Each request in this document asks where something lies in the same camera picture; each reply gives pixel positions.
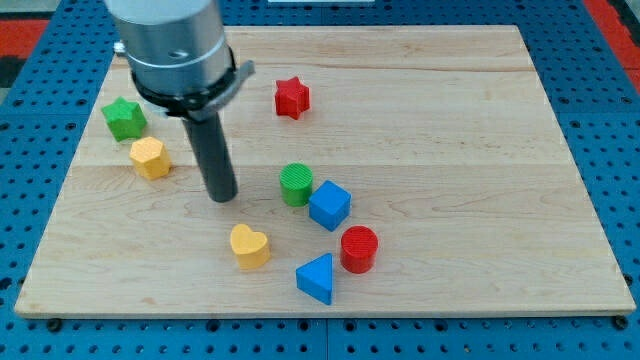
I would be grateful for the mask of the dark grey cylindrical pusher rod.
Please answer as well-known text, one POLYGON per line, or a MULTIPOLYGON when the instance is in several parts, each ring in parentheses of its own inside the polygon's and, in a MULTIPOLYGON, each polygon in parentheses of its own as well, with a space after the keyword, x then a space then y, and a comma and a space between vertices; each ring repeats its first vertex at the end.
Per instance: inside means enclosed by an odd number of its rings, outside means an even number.
POLYGON ((189 114, 183 125, 210 199, 217 203, 231 201, 238 187, 218 113, 204 118, 189 114))

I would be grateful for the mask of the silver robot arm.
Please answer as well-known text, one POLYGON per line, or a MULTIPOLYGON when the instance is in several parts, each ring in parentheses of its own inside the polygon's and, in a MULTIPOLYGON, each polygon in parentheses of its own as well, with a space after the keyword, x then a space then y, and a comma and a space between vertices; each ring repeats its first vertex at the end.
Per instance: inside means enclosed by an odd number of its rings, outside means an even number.
POLYGON ((238 192, 219 112, 255 73, 239 65, 214 0, 106 0, 136 90, 183 121, 211 200, 238 192))

